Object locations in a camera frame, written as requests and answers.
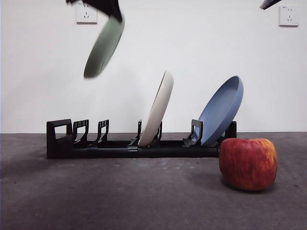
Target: concrete floor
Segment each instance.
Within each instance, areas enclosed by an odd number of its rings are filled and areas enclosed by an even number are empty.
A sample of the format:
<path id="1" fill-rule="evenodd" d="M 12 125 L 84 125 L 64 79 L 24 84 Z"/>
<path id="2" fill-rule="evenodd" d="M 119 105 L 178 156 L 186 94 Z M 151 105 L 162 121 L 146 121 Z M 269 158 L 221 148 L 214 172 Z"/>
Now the concrete floor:
<path id="1" fill-rule="evenodd" d="M 264 192 L 227 185 L 218 159 L 46 160 L 46 135 L 1 135 L 1 229 L 307 229 L 307 133 L 238 137 L 276 145 Z"/>

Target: electrical socket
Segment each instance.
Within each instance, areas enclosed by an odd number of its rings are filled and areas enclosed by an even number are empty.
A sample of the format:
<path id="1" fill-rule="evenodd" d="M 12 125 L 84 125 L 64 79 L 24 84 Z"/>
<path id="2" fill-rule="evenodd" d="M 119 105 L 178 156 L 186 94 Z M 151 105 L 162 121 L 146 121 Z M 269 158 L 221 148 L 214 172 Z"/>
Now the electrical socket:
<path id="1" fill-rule="evenodd" d="M 297 6 L 279 7 L 279 25 L 280 26 L 298 26 L 299 11 Z"/>
<path id="2" fill-rule="evenodd" d="M 77 1 L 75 4 L 76 23 L 97 23 L 97 9 L 83 2 Z"/>

